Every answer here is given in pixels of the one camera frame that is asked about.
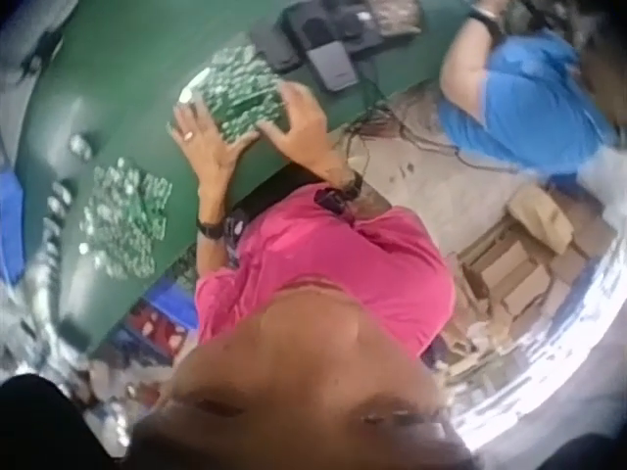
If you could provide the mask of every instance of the black watch strap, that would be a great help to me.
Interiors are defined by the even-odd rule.
[[[196,219],[196,228],[204,237],[210,240],[219,240],[224,236],[224,222],[219,223],[203,223]]]
[[[355,178],[348,185],[340,189],[340,194],[342,195],[342,199],[346,202],[354,201],[356,198],[360,196],[362,193],[363,187],[363,176],[361,176],[356,171],[353,171]]]
[[[503,33],[501,32],[501,27],[494,20],[494,18],[490,18],[488,15],[482,13],[481,10],[477,10],[476,8],[471,9],[468,17],[483,23],[488,29],[488,32],[492,36],[493,40],[500,40],[503,36]]]

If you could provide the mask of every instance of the bracelet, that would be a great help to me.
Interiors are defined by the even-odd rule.
[[[484,17],[489,18],[493,22],[497,22],[499,20],[499,15],[497,15],[496,13],[494,13],[494,12],[492,12],[490,10],[487,10],[487,9],[481,8],[481,7],[476,7],[476,6],[473,6],[472,9],[474,11],[480,13]]]
[[[353,175],[355,179],[339,190],[342,199],[348,203],[354,201],[362,193],[363,176],[356,171],[353,171]]]
[[[203,223],[200,219],[196,219],[196,228],[203,234],[205,238],[217,241],[224,236],[224,222]]]
[[[488,29],[493,41],[497,41],[502,37],[501,28],[499,27],[498,17],[482,8],[473,7],[468,14],[469,18],[473,18],[482,23]]]

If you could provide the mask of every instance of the green workbench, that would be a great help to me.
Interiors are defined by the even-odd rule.
[[[57,179],[69,179],[75,200],[62,234],[61,332],[81,351],[93,351],[129,308],[196,237],[196,182],[166,133],[181,89],[214,51],[247,41],[260,18],[274,20],[287,0],[90,0],[79,2],[65,28],[65,43],[42,74],[24,122],[16,170],[24,187],[26,258],[36,252]],[[434,78],[467,13],[464,0],[422,0],[423,32],[376,56],[385,94]],[[362,91],[331,96],[315,87],[306,68],[287,75],[312,86],[336,127],[363,111]],[[92,162],[70,153],[71,135],[92,143]],[[166,239],[155,247],[157,274],[116,281],[78,253],[78,223],[89,197],[94,165],[131,158],[173,183]],[[229,200],[238,201],[283,167],[269,146],[256,144],[238,167]]]

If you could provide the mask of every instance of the blue shirt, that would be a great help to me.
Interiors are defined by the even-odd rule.
[[[543,31],[513,36],[491,54],[481,95],[485,125],[446,99],[439,117],[460,149],[544,174],[572,173],[616,134],[572,78],[575,50]]]

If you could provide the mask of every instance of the hand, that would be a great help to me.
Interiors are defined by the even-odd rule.
[[[326,179],[329,170],[345,165],[333,150],[326,129],[326,115],[312,91],[295,82],[282,82],[283,98],[290,130],[281,131],[271,122],[259,122],[260,131],[289,160]]]
[[[225,190],[239,157],[259,133],[248,132],[227,144],[202,98],[196,98],[193,106],[175,106],[174,118],[176,128],[170,126],[169,133],[196,173],[200,187]]]

